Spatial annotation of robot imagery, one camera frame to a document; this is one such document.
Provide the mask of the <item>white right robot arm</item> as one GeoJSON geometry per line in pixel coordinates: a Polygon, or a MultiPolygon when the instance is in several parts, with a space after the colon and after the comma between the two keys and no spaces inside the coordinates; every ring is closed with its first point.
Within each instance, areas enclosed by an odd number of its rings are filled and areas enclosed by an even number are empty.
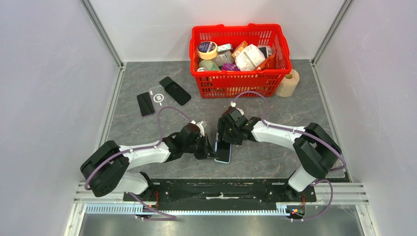
{"type": "Polygon", "coordinates": [[[252,141],[293,150],[301,167],[289,177],[284,187],[284,195],[289,201],[297,201],[308,185],[324,179],[334,170],[337,160],[344,161],[340,147],[316,123],[308,126],[286,126],[259,117],[247,119],[235,107],[229,107],[218,119],[217,138],[232,145],[252,141]]]}

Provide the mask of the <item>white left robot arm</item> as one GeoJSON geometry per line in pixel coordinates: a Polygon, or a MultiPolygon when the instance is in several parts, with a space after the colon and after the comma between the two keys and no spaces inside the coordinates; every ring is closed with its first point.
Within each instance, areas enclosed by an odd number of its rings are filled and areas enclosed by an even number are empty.
{"type": "Polygon", "coordinates": [[[86,179],[85,189],[96,197],[114,191],[132,193],[143,201],[150,200],[156,189],[144,173],[131,173],[130,169],[177,160],[191,153],[198,160],[218,157],[205,133],[204,121],[194,121],[161,141],[137,146],[120,146],[115,141],[105,142],[80,167],[86,179]]]}

